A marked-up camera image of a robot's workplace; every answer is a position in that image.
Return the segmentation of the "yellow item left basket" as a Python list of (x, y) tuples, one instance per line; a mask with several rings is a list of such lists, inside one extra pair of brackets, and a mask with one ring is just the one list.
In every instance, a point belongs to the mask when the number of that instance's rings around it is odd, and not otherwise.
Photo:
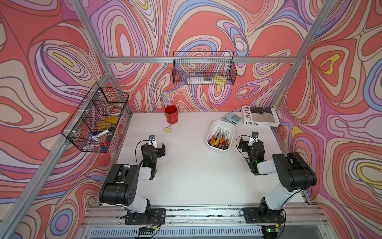
[(99, 130), (105, 129), (105, 128), (108, 129), (115, 126), (117, 124), (117, 121), (118, 121), (117, 116), (111, 116), (111, 117), (107, 117), (105, 119), (99, 120), (96, 123), (96, 125)]

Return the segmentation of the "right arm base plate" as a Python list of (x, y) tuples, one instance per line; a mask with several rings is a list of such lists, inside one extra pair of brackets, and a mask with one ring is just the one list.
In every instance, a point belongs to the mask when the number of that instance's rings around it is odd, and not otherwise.
[(243, 208), (247, 224), (283, 224), (285, 216), (283, 210), (270, 210), (267, 208)]

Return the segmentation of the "small yellow block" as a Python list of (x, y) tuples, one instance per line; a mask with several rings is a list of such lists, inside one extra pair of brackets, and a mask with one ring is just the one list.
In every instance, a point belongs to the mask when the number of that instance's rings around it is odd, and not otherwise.
[(169, 127), (165, 127), (165, 128), (163, 129), (163, 132), (164, 132), (164, 133), (167, 133), (167, 134), (171, 134), (172, 129), (169, 128)]

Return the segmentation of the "red metal cup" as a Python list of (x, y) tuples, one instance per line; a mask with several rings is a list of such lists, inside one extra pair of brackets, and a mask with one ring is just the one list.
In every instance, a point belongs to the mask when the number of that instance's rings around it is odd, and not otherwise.
[(166, 121), (169, 124), (176, 124), (178, 122), (178, 109), (176, 106), (170, 105), (165, 108)]

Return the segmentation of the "white Lover book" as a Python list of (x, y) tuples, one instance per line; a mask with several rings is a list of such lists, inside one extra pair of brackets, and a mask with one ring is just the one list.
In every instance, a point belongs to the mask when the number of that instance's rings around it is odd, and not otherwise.
[(280, 121), (273, 107), (250, 107), (243, 106), (243, 124), (251, 126), (278, 127)]

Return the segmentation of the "white plastic storage box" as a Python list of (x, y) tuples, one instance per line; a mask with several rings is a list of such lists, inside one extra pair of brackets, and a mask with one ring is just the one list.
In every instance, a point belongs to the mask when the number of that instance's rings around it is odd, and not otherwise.
[(207, 147), (219, 153), (226, 153), (231, 148), (235, 133), (235, 126), (223, 120), (215, 120), (212, 123), (208, 137)]

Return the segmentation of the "orange screwdriver black grip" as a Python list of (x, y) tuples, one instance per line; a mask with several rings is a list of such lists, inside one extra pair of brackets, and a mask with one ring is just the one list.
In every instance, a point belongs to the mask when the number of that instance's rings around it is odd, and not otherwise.
[(224, 145), (222, 146), (222, 149), (226, 150), (229, 148), (229, 132), (226, 133)]

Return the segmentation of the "white marker left basket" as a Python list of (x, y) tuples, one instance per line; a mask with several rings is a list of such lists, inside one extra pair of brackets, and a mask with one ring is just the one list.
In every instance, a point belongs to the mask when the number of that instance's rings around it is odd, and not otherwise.
[(104, 131), (96, 131), (89, 135), (89, 137), (97, 142), (100, 142), (100, 138), (106, 134), (111, 134), (114, 132), (114, 128), (109, 128)]

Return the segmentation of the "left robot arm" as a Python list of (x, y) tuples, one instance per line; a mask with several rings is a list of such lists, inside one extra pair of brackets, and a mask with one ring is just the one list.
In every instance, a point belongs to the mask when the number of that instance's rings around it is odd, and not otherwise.
[(143, 159), (135, 164), (114, 164), (99, 193), (99, 202), (102, 204), (121, 206), (127, 211), (136, 214), (151, 213), (151, 203), (138, 195), (139, 181), (153, 180), (157, 173), (158, 158), (166, 155), (166, 146), (157, 147), (156, 136), (149, 136), (141, 146)]

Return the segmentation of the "grey calculator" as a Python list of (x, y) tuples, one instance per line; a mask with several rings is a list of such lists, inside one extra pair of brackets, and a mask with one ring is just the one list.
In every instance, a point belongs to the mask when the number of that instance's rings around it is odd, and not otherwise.
[(233, 113), (233, 112), (227, 113), (223, 117), (223, 120), (225, 120), (226, 122), (229, 122), (229, 123), (231, 123), (233, 125), (237, 125), (237, 124), (242, 122), (242, 118), (240, 116), (238, 116), (237, 114)]

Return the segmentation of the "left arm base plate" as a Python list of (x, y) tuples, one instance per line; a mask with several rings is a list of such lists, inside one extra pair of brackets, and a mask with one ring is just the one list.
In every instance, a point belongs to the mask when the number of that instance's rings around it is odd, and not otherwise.
[(126, 225), (154, 225), (160, 226), (165, 223), (166, 209), (154, 208), (143, 214), (127, 212), (124, 217)]

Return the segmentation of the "yellow screwdriver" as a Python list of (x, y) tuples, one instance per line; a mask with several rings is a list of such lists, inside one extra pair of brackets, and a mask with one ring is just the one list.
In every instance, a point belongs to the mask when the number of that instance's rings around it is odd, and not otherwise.
[(216, 141), (213, 145), (214, 147), (222, 148), (224, 141), (225, 141), (224, 129), (220, 129), (219, 136), (216, 137)]

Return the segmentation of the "orange screwdriver in box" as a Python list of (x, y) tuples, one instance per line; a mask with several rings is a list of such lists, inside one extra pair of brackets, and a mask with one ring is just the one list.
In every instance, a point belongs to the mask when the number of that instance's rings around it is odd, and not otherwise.
[(209, 139), (208, 144), (213, 145), (213, 142), (215, 141), (215, 138), (217, 137), (218, 133), (220, 132), (220, 127), (217, 128), (215, 134)]

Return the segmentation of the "yellow sponge in basket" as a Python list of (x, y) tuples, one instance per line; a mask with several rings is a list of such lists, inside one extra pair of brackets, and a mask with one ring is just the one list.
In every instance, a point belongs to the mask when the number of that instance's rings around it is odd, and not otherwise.
[(215, 75), (213, 78), (213, 83), (216, 85), (225, 85), (227, 83), (227, 77)]

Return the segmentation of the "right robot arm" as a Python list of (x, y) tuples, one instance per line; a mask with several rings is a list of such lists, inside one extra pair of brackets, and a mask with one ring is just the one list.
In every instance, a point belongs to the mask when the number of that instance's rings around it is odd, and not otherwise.
[(297, 152), (273, 154), (272, 159), (266, 160), (264, 143), (257, 137), (243, 135), (237, 137), (235, 146), (246, 160), (249, 169), (255, 176), (276, 173), (279, 183), (272, 192), (262, 198), (258, 217), (269, 222), (276, 215), (283, 215), (284, 205), (295, 194), (313, 187), (317, 183), (316, 174)]

